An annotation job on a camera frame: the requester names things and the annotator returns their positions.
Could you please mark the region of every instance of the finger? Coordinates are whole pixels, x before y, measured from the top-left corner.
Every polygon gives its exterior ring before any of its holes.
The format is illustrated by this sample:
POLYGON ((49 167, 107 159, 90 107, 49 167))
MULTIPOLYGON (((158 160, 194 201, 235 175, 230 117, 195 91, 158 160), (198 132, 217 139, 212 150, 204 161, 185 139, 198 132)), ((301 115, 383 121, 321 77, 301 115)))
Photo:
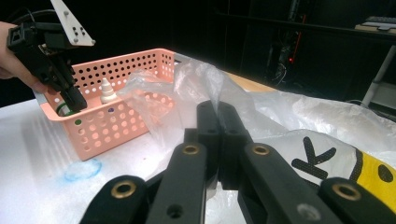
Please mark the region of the finger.
POLYGON ((0 68, 1 78, 17 77, 34 91, 44 93, 47 86, 42 84, 37 77, 32 76, 29 70, 21 63, 14 53, 7 48, 8 29, 15 27, 14 24, 0 22, 0 68))

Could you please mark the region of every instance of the wire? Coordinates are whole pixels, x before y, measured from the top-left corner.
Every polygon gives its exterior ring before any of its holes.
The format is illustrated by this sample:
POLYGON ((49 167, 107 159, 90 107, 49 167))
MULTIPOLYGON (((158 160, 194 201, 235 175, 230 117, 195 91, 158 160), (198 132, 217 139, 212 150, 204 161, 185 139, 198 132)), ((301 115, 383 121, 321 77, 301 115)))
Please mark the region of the wire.
POLYGON ((32 21, 35 21, 35 18, 33 17, 32 12, 30 11, 29 8, 27 8, 27 7, 20 7, 20 8, 18 8, 17 10, 15 10, 15 11, 6 19, 6 22, 13 23, 14 21, 12 21, 11 19, 12 19, 13 17, 15 17, 18 13, 20 13, 22 10, 27 11, 27 12, 28 12, 28 16, 30 16, 31 20, 32 20, 32 21))
POLYGON ((285 78, 286 74, 288 73, 288 69, 286 68, 286 66, 284 64, 280 63, 279 65, 282 66, 284 72, 283 72, 283 75, 278 75, 273 79, 273 80, 277 80, 279 77, 282 76, 282 78, 277 82, 276 86, 278 86, 282 82, 283 78, 285 78))
POLYGON ((31 12, 31 11, 29 10, 29 8, 27 8, 27 7, 22 7, 22 8, 20 8, 19 10, 15 11, 11 16, 9 16, 9 17, 7 18, 7 22, 13 23, 13 24, 21 24, 21 23, 23 23, 24 21, 29 21, 29 19, 30 19, 31 21, 35 21, 35 17, 37 18, 37 17, 47 16, 47 15, 52 15, 52 14, 56 14, 56 11, 55 11, 54 9, 44 9, 44 10, 38 10, 38 11, 31 12), (23 16, 20 16, 20 17, 18 17, 18 18, 15 19, 15 20, 11 20, 13 17, 15 17, 15 15, 16 15, 18 12, 20 12, 20 11, 23 10, 23 9, 27 10, 27 11, 28 11, 28 14, 25 14, 25 15, 23 15, 23 16))

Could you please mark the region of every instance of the bottle cap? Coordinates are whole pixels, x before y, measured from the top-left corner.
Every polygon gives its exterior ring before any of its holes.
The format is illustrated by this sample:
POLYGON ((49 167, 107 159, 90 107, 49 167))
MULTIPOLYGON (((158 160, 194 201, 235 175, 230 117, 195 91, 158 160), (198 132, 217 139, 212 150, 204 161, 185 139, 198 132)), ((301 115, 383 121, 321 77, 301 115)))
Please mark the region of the bottle cap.
POLYGON ((100 100, 102 104, 107 104, 117 99, 117 94, 114 92, 111 87, 111 83, 107 80, 107 78, 102 79, 102 95, 100 100))

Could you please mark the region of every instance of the basket hole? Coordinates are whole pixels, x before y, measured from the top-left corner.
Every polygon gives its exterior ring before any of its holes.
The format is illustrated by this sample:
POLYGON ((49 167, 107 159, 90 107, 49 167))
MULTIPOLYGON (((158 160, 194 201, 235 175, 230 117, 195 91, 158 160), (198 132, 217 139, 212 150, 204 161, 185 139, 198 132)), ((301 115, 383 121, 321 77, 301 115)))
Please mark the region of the basket hole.
POLYGON ((85 133, 85 130, 84 129, 78 129, 78 134, 79 135, 83 135, 85 133))
POLYGON ((92 134, 92 139, 97 139, 99 137, 99 133, 93 133, 92 134))
POLYGON ((88 138, 87 137, 82 137, 81 138, 81 142, 82 143, 87 143, 88 142, 88 138))
POLYGON ((87 116, 87 121, 89 122, 93 121, 93 116, 92 115, 87 116))
POLYGON ((94 124, 90 125, 90 130, 91 131, 95 131, 96 130, 96 125, 94 125, 94 124))
POLYGON ((82 121, 81 121, 81 119, 76 119, 75 120, 75 124, 78 126, 78 125, 81 125, 81 123, 82 123, 82 121))
POLYGON ((97 116, 98 116, 99 119, 101 119, 102 117, 105 116, 105 113, 103 113, 103 111, 99 111, 99 112, 97 113, 97 116))

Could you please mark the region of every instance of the plastic wrap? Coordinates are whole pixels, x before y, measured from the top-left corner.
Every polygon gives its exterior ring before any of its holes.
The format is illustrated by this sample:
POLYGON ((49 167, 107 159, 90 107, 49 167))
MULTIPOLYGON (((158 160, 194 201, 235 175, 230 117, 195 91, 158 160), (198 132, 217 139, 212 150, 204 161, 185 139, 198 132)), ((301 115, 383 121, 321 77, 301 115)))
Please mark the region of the plastic wrap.
MULTIPOLYGON (((181 143, 185 128, 196 128, 198 104, 211 100, 216 108, 222 101, 235 107, 255 142, 273 146, 290 165, 293 160, 306 161, 304 148, 310 142, 317 155, 333 150, 327 161, 316 164, 325 171, 326 177, 354 178, 372 189, 382 182, 378 180, 376 169, 367 167, 382 162, 396 175, 393 170, 396 167, 396 124, 366 108, 283 91, 247 92, 213 65, 196 60, 178 65, 174 76, 173 83, 166 83, 148 71, 138 71, 130 75, 125 88, 118 92, 119 97, 142 115, 154 139, 162 146, 174 148, 181 143), (150 101, 142 92, 167 95, 175 106, 150 101), (363 164, 362 175, 353 176, 354 169, 363 164)), ((320 184, 320 178, 293 168, 302 178, 320 184)), ((379 197, 386 197, 384 192, 395 194, 394 184, 393 181, 378 192, 374 191, 379 197)), ((235 191, 218 189, 207 202, 206 220, 209 223, 241 223, 242 215, 235 209, 235 198, 235 191)), ((396 202, 387 203, 396 212, 396 202)))

